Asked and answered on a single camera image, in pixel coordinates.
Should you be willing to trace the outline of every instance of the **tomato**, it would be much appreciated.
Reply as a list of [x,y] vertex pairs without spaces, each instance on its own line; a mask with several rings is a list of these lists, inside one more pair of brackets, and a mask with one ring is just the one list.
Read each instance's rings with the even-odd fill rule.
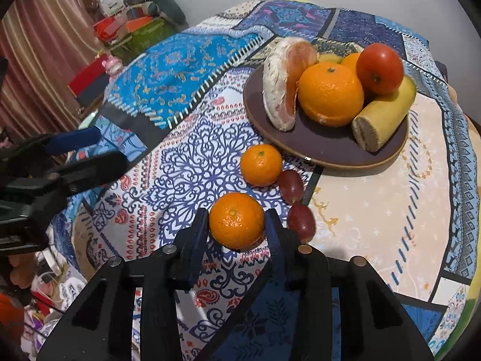
[[394,49],[373,43],[361,53],[356,71],[364,89],[378,95],[390,95],[401,85],[403,63]]

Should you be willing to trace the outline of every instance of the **plate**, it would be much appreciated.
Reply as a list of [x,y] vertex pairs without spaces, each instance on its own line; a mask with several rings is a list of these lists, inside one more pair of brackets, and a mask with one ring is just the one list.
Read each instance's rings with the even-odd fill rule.
[[273,144],[302,159],[337,169],[368,169],[393,160],[404,147],[408,137],[407,118],[377,152],[363,150],[355,141],[351,126],[328,128],[307,117],[297,107],[296,123],[292,130],[281,132],[269,121],[262,97],[264,67],[256,69],[244,87],[244,106],[247,117],[257,130]]

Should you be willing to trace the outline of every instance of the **pink figurine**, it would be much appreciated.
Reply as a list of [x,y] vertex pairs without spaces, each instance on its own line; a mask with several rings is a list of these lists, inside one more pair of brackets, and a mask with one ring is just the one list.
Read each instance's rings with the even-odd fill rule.
[[112,82],[124,70],[122,60],[119,57],[110,56],[106,61],[102,61],[102,66],[110,76],[109,82]]

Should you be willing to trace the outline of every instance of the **grape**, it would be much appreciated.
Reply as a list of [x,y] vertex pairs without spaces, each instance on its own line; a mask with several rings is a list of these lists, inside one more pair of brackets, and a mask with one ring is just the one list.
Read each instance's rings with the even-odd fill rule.
[[282,171],[277,179],[280,194],[289,204],[299,203],[304,195],[304,183],[300,175],[292,169]]
[[302,203],[295,203],[287,213],[287,227],[296,231],[301,243],[312,240],[316,234],[316,220],[311,209]]

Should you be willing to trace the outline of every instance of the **round table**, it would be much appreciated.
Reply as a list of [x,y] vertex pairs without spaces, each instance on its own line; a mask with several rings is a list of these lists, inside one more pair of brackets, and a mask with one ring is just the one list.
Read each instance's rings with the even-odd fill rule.
[[[286,36],[339,55],[389,44],[417,84],[407,143],[389,166],[336,171],[283,157],[284,168],[299,172],[306,186],[317,221],[311,245],[333,258],[365,257],[441,355],[467,326],[479,295],[472,143],[479,135],[451,101],[427,40],[383,17],[251,1],[148,49],[106,89],[107,102],[93,122],[102,141],[76,153],[83,158],[119,149],[132,169],[109,189],[71,199],[52,223],[56,248],[88,279],[113,255],[141,258],[172,241],[197,208],[210,208],[230,191],[252,195],[285,221],[289,207],[278,188],[247,185],[239,161],[249,146],[264,142],[246,117],[244,84]],[[201,352],[268,259],[265,243],[245,253],[209,247],[196,286],[177,292],[185,359]],[[134,344],[140,299],[138,289]]]

